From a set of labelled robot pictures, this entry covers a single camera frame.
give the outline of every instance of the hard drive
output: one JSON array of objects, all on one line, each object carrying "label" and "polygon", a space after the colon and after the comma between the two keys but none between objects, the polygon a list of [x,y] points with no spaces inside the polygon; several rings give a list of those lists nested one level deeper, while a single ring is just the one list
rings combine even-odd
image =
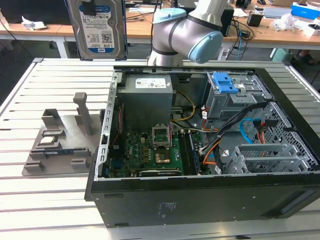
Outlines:
[{"label": "hard drive", "polygon": [[80,59],[127,59],[124,0],[65,1]]}]

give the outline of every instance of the desk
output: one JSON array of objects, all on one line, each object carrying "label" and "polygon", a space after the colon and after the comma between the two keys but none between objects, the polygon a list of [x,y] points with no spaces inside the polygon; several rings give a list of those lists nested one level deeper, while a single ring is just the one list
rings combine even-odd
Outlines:
[{"label": "desk", "polygon": [[[284,8],[273,5],[260,5],[257,0],[253,0],[246,10],[246,12],[253,10],[254,6],[265,8]],[[247,17],[236,18],[240,23],[247,24]],[[270,26],[273,19],[262,18],[259,27],[250,27],[254,31],[254,38],[248,42],[249,48],[276,48],[276,49],[308,49],[308,50],[320,50],[320,36],[307,37],[303,31],[295,28],[295,31],[285,30],[276,31]],[[227,37],[223,38],[223,46],[231,48],[234,42],[237,40],[237,31],[231,26]]]},{"label": "desk", "polygon": [[[248,10],[253,9],[255,5],[261,7],[261,5],[257,4],[257,0],[253,0]],[[277,8],[277,6],[272,5],[264,5],[263,7]],[[132,17],[139,15],[139,13],[127,12],[126,15],[127,17]],[[127,22],[128,43],[150,43],[150,22],[152,21],[152,15],[151,13],[144,16],[144,21]],[[247,24],[247,18],[239,17],[237,20],[243,24]],[[298,29],[295,32],[290,30],[276,31],[270,27],[272,21],[272,19],[263,18],[259,27],[251,27],[255,36],[249,41],[248,47],[320,50],[320,36],[309,38]],[[69,57],[68,48],[65,43],[75,41],[74,32],[70,25],[49,24],[47,29],[30,31],[25,29],[21,24],[10,24],[8,29],[19,40],[55,41],[61,58]],[[13,39],[1,25],[0,39]],[[237,31],[231,26],[228,36],[223,38],[224,49],[231,48],[236,40]]]},{"label": "desk", "polygon": [[[204,66],[227,68],[234,64],[265,68],[281,83],[294,104],[319,98],[293,67],[280,62],[211,61]],[[86,175],[23,177],[24,162],[42,124],[43,111],[56,108],[60,115],[77,114],[73,95],[87,92],[88,110],[91,114],[99,113],[107,105],[114,65],[145,66],[146,61],[43,59],[33,62],[0,107],[1,240],[67,240],[75,236],[77,240],[212,240],[235,239],[238,235],[260,240],[320,239],[320,200],[288,219],[106,229],[95,204],[84,200]],[[185,65],[195,63],[186,61]],[[292,89],[291,83],[301,86]],[[311,122],[320,118],[318,110],[300,108],[299,111],[309,116]]]},{"label": "desk", "polygon": [[[140,13],[127,12],[126,17],[134,17]],[[140,16],[143,21],[127,22],[126,36],[127,42],[130,44],[150,44],[151,41],[151,23],[153,13]],[[62,25],[57,31],[57,35],[64,37],[67,42],[75,41],[75,35],[72,26]]]}]

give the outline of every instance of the gray robot arm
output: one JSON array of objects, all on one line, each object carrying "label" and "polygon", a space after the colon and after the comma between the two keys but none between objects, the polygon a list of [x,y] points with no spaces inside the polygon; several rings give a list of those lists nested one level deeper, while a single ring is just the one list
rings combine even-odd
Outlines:
[{"label": "gray robot arm", "polygon": [[181,66],[183,57],[203,64],[221,47],[221,15],[227,0],[199,0],[188,15],[180,8],[156,11],[149,66]]}]

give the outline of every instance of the slotted metal table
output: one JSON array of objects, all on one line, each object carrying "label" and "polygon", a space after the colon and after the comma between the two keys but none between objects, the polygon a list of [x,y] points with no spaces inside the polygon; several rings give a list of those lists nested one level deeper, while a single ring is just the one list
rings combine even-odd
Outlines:
[{"label": "slotted metal table", "polygon": [[[35,59],[0,107],[0,239],[320,239],[320,200],[288,219],[106,229],[95,204],[84,200],[87,175],[23,177],[44,109],[77,114],[73,95],[86,92],[90,113],[98,113],[106,106],[114,65],[144,66],[146,61]],[[234,65],[265,68],[320,137],[320,96],[293,67],[256,61],[203,64]]]}]

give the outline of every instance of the circuit board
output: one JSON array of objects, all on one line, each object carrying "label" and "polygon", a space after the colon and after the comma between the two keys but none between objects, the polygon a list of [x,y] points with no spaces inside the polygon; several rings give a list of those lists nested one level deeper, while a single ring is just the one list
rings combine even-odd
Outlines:
[{"label": "circuit board", "polygon": [[[193,133],[196,151],[202,145],[198,132]],[[180,154],[178,134],[172,132],[171,147],[153,147],[152,132],[128,132],[125,139],[124,158],[113,159],[110,165],[110,177],[139,177],[139,172],[147,170],[181,171],[184,175],[183,162]],[[165,132],[157,134],[157,141],[165,141]]]}]

